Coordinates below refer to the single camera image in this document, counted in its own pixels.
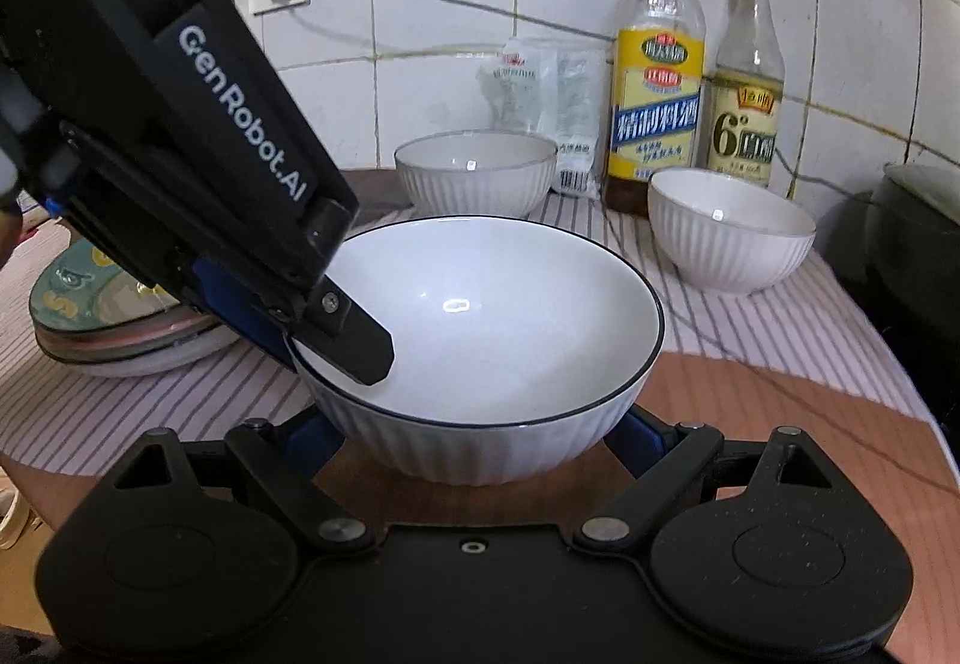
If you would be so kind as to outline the person hand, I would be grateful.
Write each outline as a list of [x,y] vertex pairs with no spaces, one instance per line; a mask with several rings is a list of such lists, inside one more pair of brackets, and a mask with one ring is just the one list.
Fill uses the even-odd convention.
[[23,212],[11,199],[0,208],[0,268],[3,268],[20,243],[23,233]]

